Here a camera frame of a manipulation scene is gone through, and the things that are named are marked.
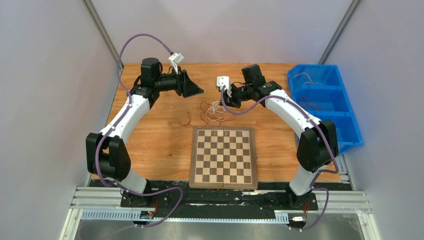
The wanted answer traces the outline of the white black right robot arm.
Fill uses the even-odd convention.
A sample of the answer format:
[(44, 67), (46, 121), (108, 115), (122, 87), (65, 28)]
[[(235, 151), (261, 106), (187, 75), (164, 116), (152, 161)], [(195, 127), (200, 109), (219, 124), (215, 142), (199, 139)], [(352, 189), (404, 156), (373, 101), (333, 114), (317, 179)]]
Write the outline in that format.
[(286, 188), (285, 201), (292, 209), (303, 205), (321, 173), (328, 173), (339, 155), (336, 125), (321, 120), (292, 100), (275, 81), (266, 81), (258, 64), (242, 68), (244, 84), (236, 86), (228, 76), (216, 78), (221, 105), (240, 108), (245, 101), (254, 101), (280, 117), (298, 137), (296, 158), (299, 167)]

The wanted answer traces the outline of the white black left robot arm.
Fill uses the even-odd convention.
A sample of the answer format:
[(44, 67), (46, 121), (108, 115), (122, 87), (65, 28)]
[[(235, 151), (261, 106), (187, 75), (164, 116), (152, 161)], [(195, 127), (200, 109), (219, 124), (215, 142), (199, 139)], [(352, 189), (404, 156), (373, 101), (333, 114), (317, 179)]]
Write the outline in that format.
[(113, 120), (100, 132), (91, 132), (85, 139), (87, 170), (91, 174), (109, 179), (114, 185), (134, 194), (133, 200), (140, 207), (153, 201), (148, 190), (149, 181), (139, 176), (131, 167), (126, 143), (140, 119), (153, 107), (161, 92), (175, 91), (184, 98), (204, 91), (179, 66), (180, 53), (172, 54), (168, 73), (154, 57), (145, 58), (140, 65), (141, 74), (128, 91), (127, 100)]

